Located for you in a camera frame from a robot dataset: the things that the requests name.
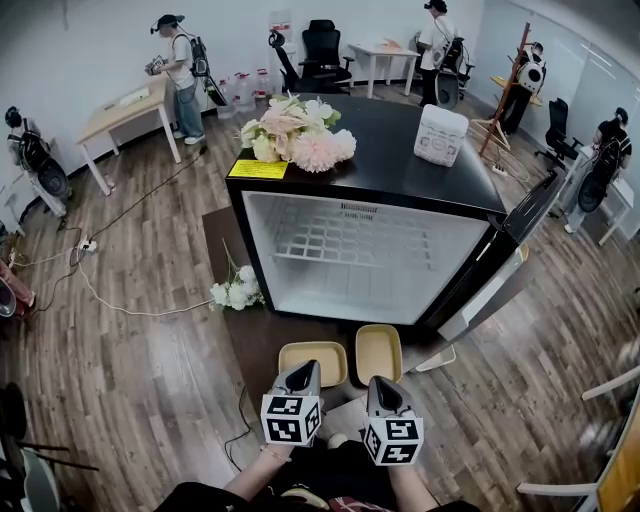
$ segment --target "robot arm device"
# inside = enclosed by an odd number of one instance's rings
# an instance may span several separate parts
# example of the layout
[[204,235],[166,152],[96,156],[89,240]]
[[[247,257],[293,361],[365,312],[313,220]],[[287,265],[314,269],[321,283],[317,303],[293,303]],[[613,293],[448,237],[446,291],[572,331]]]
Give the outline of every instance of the robot arm device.
[[367,397],[364,445],[377,466],[413,464],[424,442],[422,418],[411,395],[395,382],[373,377]]
[[320,427],[320,363],[312,360],[282,372],[262,397],[268,443],[307,446]]

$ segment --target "fridge shelf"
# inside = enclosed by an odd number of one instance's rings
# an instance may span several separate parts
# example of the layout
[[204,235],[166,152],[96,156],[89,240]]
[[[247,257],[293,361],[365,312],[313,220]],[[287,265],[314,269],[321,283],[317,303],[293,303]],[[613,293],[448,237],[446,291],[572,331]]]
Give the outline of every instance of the fridge shelf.
[[434,271],[428,221],[346,202],[287,201],[275,226],[272,256],[322,263]]

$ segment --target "tan tray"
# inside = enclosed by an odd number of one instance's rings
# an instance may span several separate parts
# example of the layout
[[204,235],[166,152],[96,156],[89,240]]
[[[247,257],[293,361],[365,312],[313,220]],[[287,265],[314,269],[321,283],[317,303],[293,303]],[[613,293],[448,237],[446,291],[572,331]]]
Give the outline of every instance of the tan tray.
[[400,335],[391,325],[365,325],[356,334],[356,369],[365,386],[380,375],[399,382],[402,378]]
[[320,363],[320,385],[323,388],[337,386],[347,380],[347,353],[335,341],[306,341],[290,343],[280,350],[278,371],[315,359]]

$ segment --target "white table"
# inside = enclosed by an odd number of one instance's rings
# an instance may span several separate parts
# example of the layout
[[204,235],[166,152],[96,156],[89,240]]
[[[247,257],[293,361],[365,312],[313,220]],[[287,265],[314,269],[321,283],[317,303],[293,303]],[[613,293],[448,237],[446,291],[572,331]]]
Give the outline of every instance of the white table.
[[102,174],[96,167],[96,164],[93,161],[93,158],[91,158],[86,145],[89,139],[92,139],[96,135],[107,133],[111,141],[113,152],[117,156],[120,154],[120,151],[118,150],[118,145],[116,144],[116,141],[111,134],[111,130],[117,128],[118,126],[126,124],[137,117],[157,110],[160,114],[160,119],[162,120],[164,131],[167,134],[167,139],[169,139],[169,146],[171,147],[173,158],[175,159],[177,164],[182,162],[180,153],[178,153],[176,141],[173,138],[171,124],[169,123],[169,117],[167,116],[167,110],[165,108],[165,102],[167,100],[168,80],[166,78],[157,78],[149,82],[145,86],[149,87],[150,92],[149,96],[146,98],[143,98],[125,107],[119,105],[118,99],[109,104],[109,108],[107,108],[107,106],[98,108],[89,118],[89,121],[87,122],[85,129],[82,132],[82,135],[80,135],[77,140],[77,144],[80,145],[82,154],[87,161],[89,169],[91,169],[93,177],[98,182],[98,185],[100,186],[102,192],[104,192],[104,194],[107,196],[111,194],[111,189],[107,185],[104,176],[102,176]]
[[[416,67],[416,60],[420,55],[411,50],[404,50],[402,48],[393,48],[385,44],[349,44],[349,48],[356,54],[356,60],[358,53],[369,56],[369,87],[367,89],[367,98],[373,98],[373,83],[376,79],[376,62],[378,57],[387,59],[387,67],[385,71],[385,79],[387,85],[391,85],[391,62],[394,57],[404,57],[409,62],[409,73],[407,75],[407,86],[404,89],[404,95],[409,96],[411,92],[411,82],[413,82],[413,70]],[[351,81],[349,87],[354,86],[354,76],[351,75]]]
[[[583,146],[578,151],[578,158],[573,165],[569,168],[567,177],[565,179],[565,186],[560,193],[560,199],[558,200],[558,206],[564,213],[569,213],[569,208],[575,204],[574,197],[578,193],[582,180],[586,176],[587,172],[591,169],[589,160],[593,158],[593,146]],[[611,238],[611,235],[620,227],[622,221],[628,213],[633,209],[635,194],[629,184],[623,179],[618,178],[609,187],[610,191],[616,193],[620,198],[622,207],[617,212],[610,224],[609,231],[600,239],[598,244],[603,246],[604,243]]]

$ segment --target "paper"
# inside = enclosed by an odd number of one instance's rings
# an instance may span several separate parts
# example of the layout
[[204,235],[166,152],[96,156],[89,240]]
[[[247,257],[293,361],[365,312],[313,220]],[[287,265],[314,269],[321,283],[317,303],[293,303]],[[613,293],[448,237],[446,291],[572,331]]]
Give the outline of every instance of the paper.
[[260,162],[259,160],[238,160],[231,169],[232,178],[266,178],[281,180],[287,170],[288,162]]

